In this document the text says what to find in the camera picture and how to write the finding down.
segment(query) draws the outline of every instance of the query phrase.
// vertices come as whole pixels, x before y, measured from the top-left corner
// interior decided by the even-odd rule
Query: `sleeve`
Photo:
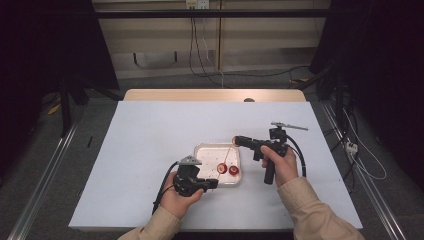
[[[180,230],[181,220],[159,206],[147,225],[135,228],[119,240],[169,240]]]
[[[306,178],[290,180],[280,186],[278,194],[293,219],[295,239],[364,239],[357,229],[319,200]]]

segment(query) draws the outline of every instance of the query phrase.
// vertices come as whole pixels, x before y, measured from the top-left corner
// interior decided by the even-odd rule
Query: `white table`
[[[200,143],[228,143],[235,135],[268,139],[271,121],[309,128],[287,129],[304,154],[307,178],[337,215],[362,228],[308,102],[209,101],[120,102],[69,226],[91,231],[145,225],[173,162],[193,154]],[[275,185],[263,183],[265,170],[252,157],[253,151],[240,148],[240,184],[205,193],[190,208],[181,231],[293,228]]]

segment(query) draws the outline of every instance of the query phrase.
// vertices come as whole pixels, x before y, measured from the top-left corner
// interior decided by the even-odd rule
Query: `hand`
[[[299,177],[297,173],[296,155],[291,148],[287,149],[286,156],[283,158],[267,146],[261,146],[261,152],[264,154],[262,167],[266,168],[268,161],[275,163],[275,184],[280,187],[284,183]]]
[[[166,179],[165,187],[162,191],[173,185],[173,179],[176,174],[176,172],[171,172],[169,174],[168,179]],[[203,189],[199,189],[191,197],[183,197],[175,191],[174,187],[171,187],[163,194],[160,205],[177,218],[182,219],[187,213],[188,208],[193,203],[199,201],[203,193]]]

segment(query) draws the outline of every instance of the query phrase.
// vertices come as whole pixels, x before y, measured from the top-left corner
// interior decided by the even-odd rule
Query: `metal rail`
[[[65,11],[65,10],[41,10],[39,15],[59,18],[326,18],[346,17],[357,14],[355,10],[332,10],[332,9],[203,9],[203,10],[99,10]]]
[[[8,240],[24,240],[27,237],[32,223],[34,222],[34,219],[37,216],[37,213],[43,203],[44,197],[46,196],[54,176],[59,169],[60,163],[65,156],[65,152],[72,141],[77,125],[82,119],[85,107],[80,106],[76,109],[77,111],[75,113],[74,123],[72,124],[68,133],[64,137],[60,138],[58,146],[56,147],[56,150],[50,159],[50,162],[47,165],[43,176],[41,177],[37,187],[31,195],[30,200],[16,221],[12,232],[7,238]]]
[[[321,102],[321,105],[324,109],[324,112],[332,125],[332,127],[335,129],[337,138],[339,140],[342,139],[342,134],[339,128],[337,128],[337,122],[332,117],[335,115],[333,108],[331,107],[331,104],[326,101],[324,103]],[[349,161],[352,163],[354,161],[353,156],[348,154]],[[361,159],[358,158],[358,163],[362,165],[362,167],[365,169],[364,164],[362,163]],[[387,233],[390,236],[390,239],[393,240],[401,240],[401,239],[407,239],[405,234],[402,231],[401,226],[399,225],[398,221],[396,220],[395,215],[393,214],[392,210],[390,209],[389,205],[387,204],[384,197],[381,195],[380,191],[378,190],[377,186],[375,185],[374,181],[371,177],[369,177],[367,174],[365,174],[361,169],[358,167],[355,167],[355,172],[358,175],[362,185],[364,186],[365,192],[367,193],[368,197],[370,198],[371,203],[374,206],[374,209],[376,210],[378,216],[380,217],[381,222],[383,223],[384,227],[387,230]]]

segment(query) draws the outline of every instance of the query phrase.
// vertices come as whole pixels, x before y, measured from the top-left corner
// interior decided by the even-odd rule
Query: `plastic tray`
[[[232,143],[202,143],[194,149],[194,157],[202,162],[197,165],[200,172],[199,178],[216,178],[219,180],[220,187],[235,187],[242,177],[242,169],[240,168],[239,150]],[[227,165],[227,172],[220,174],[217,166],[220,163]],[[229,168],[236,166],[239,169],[238,174],[231,175]]]

